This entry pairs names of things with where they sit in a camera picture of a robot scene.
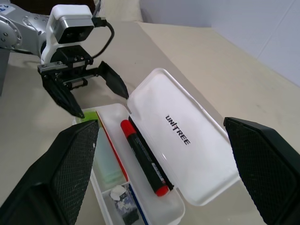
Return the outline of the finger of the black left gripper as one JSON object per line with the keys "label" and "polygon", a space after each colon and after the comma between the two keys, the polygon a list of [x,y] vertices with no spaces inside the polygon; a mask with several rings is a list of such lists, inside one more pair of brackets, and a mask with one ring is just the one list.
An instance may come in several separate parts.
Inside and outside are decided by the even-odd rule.
{"label": "finger of the black left gripper", "polygon": [[98,67],[98,75],[100,75],[107,87],[116,95],[122,98],[129,98],[127,87],[122,78],[104,61],[101,61]]}
{"label": "finger of the black left gripper", "polygon": [[70,90],[52,75],[41,75],[44,89],[54,102],[73,116],[84,118],[84,114]]}

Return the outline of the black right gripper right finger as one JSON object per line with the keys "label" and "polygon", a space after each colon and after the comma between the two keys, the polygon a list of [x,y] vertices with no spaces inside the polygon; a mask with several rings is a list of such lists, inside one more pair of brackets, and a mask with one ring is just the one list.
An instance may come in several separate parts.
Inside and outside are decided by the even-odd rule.
{"label": "black right gripper right finger", "polygon": [[300,154],[274,129],[226,117],[240,178],[267,225],[300,225]]}

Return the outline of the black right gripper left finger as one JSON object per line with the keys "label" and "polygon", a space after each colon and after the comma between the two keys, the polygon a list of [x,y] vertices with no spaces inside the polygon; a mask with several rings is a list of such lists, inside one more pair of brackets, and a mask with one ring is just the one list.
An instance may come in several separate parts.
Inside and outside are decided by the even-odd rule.
{"label": "black right gripper left finger", "polygon": [[0,207],[0,225],[75,225],[90,180],[99,125],[61,131]]}

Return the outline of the small black binder clip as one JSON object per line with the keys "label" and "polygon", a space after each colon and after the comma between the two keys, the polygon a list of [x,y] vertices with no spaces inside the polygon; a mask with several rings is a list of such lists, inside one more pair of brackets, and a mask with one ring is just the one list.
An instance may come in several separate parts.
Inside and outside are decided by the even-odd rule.
{"label": "small black binder clip", "polygon": [[127,188],[115,186],[111,189],[110,197],[125,225],[132,225],[139,219],[137,205]]}

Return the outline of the red and black marker pen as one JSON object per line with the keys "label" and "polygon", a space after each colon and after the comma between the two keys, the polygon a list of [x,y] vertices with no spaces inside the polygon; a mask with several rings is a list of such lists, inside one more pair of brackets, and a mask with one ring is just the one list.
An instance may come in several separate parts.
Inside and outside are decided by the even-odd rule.
{"label": "red and black marker pen", "polygon": [[158,197],[162,197],[172,191],[173,184],[169,181],[132,119],[123,120],[120,127],[154,193]]}

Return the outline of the white plastic Unitree pencil case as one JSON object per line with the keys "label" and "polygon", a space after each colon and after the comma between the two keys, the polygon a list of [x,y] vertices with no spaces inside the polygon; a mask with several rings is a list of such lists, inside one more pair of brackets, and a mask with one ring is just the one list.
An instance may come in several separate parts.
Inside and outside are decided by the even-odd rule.
{"label": "white plastic Unitree pencil case", "polygon": [[[139,225],[178,225],[185,203],[204,206],[239,180],[227,133],[164,69],[154,69],[130,94],[127,104],[89,108],[97,112],[125,175]],[[152,190],[121,122],[132,119],[174,188],[159,197]]]}

